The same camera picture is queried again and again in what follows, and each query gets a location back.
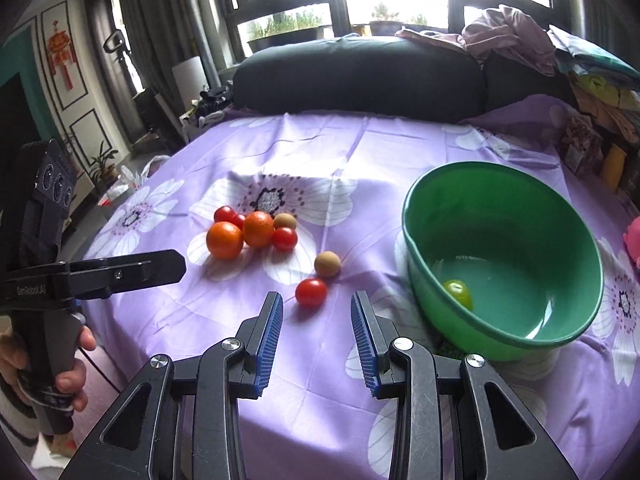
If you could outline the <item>striped left sleeve forearm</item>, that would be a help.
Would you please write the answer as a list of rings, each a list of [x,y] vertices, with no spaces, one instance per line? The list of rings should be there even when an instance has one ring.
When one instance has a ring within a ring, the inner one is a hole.
[[[49,466],[34,411],[4,378],[1,378],[1,429],[31,470]]]

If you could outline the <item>person's left hand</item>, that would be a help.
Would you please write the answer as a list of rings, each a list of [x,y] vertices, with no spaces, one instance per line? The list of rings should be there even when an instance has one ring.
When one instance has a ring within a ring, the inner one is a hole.
[[[96,350],[96,338],[89,327],[85,326],[79,335],[79,348],[82,350]],[[14,337],[11,327],[1,333],[1,376],[14,390],[21,401],[29,404],[29,398],[24,393],[18,380],[18,372],[30,367],[30,362],[23,345]],[[88,396],[85,392],[87,369],[80,359],[74,361],[71,370],[58,374],[55,385],[58,391],[70,393],[73,396],[72,407],[76,412],[85,411],[88,405]]]

